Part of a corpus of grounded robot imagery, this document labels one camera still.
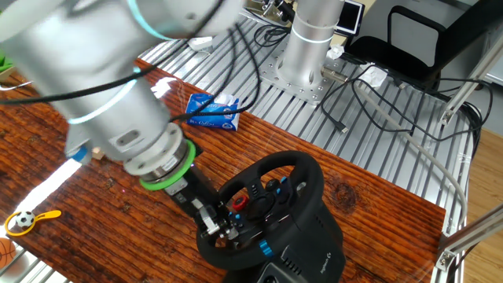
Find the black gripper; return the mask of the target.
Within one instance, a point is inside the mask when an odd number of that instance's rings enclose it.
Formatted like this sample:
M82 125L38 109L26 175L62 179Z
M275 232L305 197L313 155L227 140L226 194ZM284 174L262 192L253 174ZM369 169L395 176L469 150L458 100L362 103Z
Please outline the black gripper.
M188 216L200 220L199 228L203 235L213 235L220 226L228 240L235 240L239 236L235 213L220 202L216 189L193 163L196 146L188 143L187 149L183 175L179 175L164 191Z

